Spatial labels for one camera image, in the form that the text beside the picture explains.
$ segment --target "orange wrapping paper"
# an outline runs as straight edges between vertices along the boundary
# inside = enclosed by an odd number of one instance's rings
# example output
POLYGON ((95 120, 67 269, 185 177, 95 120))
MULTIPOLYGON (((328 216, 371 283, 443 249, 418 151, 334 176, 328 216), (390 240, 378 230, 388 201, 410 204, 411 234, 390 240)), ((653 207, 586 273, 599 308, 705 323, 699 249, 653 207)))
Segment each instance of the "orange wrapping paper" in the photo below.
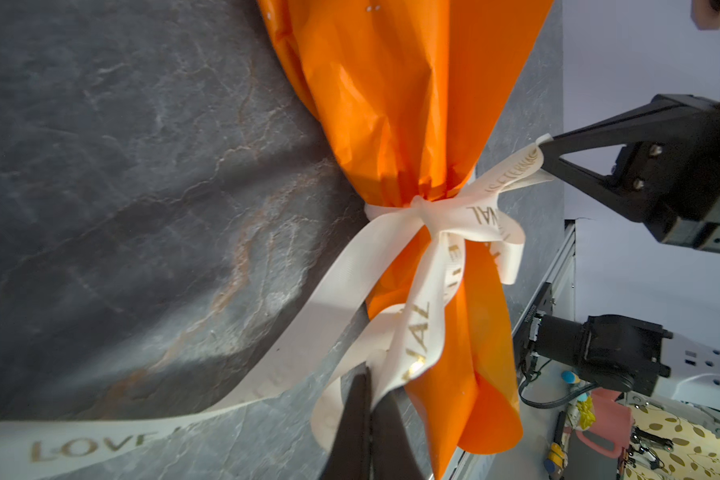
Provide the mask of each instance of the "orange wrapping paper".
MULTIPOLYGON (((304 105, 365 202, 453 197, 478 161, 553 0, 259 0, 304 105)), ((426 228, 368 297, 405 303, 426 228)), ((509 315, 492 257, 467 242, 440 361, 406 390, 436 478, 456 446, 502 452, 522 437, 509 315)))

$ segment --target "orange plastic wrap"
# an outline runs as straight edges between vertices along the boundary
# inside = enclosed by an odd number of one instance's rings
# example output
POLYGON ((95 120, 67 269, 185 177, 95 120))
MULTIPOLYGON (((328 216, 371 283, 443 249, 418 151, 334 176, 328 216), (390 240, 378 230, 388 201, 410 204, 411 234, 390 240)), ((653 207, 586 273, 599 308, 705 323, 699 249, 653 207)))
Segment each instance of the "orange plastic wrap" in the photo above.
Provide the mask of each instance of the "orange plastic wrap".
MULTIPOLYGON (((478 161, 553 0, 259 0, 269 37, 369 204, 453 197, 478 161)), ((405 303, 426 229, 368 297, 405 303)), ((502 452, 522 437, 510 320, 493 258, 467 242, 440 361, 406 387, 436 478, 456 446, 502 452)))

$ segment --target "white wall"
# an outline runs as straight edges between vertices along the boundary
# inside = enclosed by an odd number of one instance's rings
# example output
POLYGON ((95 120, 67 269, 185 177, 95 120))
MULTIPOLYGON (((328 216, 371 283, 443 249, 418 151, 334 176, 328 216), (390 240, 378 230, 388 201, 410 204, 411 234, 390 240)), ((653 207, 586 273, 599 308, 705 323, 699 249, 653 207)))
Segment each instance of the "white wall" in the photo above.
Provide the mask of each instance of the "white wall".
MULTIPOLYGON (((689 0, 564 0, 566 131, 648 103, 654 94, 720 99, 720 32, 700 32, 689 0)), ((610 171, 616 151, 573 158, 610 171)), ((576 319, 617 313, 720 348, 720 255, 658 244, 566 186, 576 222, 576 319)))

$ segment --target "orange paper fold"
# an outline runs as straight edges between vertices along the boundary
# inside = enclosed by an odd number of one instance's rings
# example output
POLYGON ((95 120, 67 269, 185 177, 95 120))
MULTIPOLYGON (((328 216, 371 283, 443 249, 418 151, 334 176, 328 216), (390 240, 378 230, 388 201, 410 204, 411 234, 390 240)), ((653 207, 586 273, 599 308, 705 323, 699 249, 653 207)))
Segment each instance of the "orange paper fold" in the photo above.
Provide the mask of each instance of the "orange paper fold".
MULTIPOLYGON (((283 69, 369 204, 453 197, 496 125, 553 0, 259 0, 283 69)), ((368 298, 405 302, 426 229, 368 298)), ((522 436, 510 320, 488 248, 467 242, 440 361, 406 387, 442 478, 456 446, 502 452, 522 436)))

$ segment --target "leaf print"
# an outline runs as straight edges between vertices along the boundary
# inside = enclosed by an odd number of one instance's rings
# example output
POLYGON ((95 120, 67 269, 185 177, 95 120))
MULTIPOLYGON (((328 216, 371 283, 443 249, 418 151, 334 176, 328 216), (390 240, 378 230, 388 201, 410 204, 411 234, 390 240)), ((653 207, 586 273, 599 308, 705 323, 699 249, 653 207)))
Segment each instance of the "leaf print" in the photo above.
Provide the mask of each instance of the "leaf print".
POLYGON ((679 456, 675 455, 674 453, 670 454, 670 458, 675 461, 675 463, 679 463, 681 466, 686 466, 686 463, 680 458, 679 456))

